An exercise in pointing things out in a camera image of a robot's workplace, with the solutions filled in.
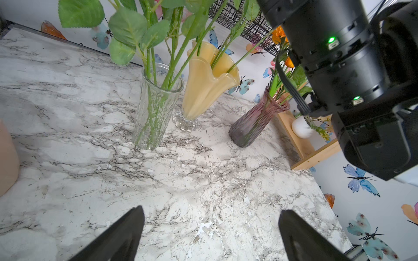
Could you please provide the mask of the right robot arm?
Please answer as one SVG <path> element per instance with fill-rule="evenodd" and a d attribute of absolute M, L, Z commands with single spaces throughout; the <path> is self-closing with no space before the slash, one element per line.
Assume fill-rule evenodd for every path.
<path fill-rule="evenodd" d="M 259 1 L 281 26 L 312 87 L 311 102 L 276 68 L 303 115 L 331 116 L 352 165 L 385 181 L 418 163 L 418 3 L 379 8 L 360 1 Z"/>

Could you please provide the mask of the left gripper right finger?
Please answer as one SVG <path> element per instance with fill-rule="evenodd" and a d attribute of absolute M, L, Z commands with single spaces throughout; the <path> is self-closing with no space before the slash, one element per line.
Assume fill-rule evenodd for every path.
<path fill-rule="evenodd" d="M 278 226 L 290 261 L 349 260 L 292 210 L 281 211 Z"/>

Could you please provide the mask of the orange yellow tulip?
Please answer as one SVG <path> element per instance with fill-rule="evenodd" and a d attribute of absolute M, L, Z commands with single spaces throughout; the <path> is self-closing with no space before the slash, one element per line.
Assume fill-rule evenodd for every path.
<path fill-rule="evenodd" d="M 294 71 L 295 66 L 289 57 L 283 58 L 283 61 L 284 61 L 284 65 L 282 65 L 282 69 L 286 73 L 286 77 L 291 79 L 291 75 Z M 273 61 L 271 74 L 272 74 L 272 78 L 269 83 L 269 86 L 270 86 L 269 95 L 271 98 L 277 100 L 284 92 L 286 92 L 286 89 L 284 87 L 283 81 L 280 79 L 280 76 L 275 70 L 275 61 Z"/>

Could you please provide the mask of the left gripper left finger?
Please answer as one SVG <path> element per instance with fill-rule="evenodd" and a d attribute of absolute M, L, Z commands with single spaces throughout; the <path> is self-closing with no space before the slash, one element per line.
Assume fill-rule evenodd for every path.
<path fill-rule="evenodd" d="M 145 224 L 142 206 L 129 210 L 72 261 L 133 261 Z"/>

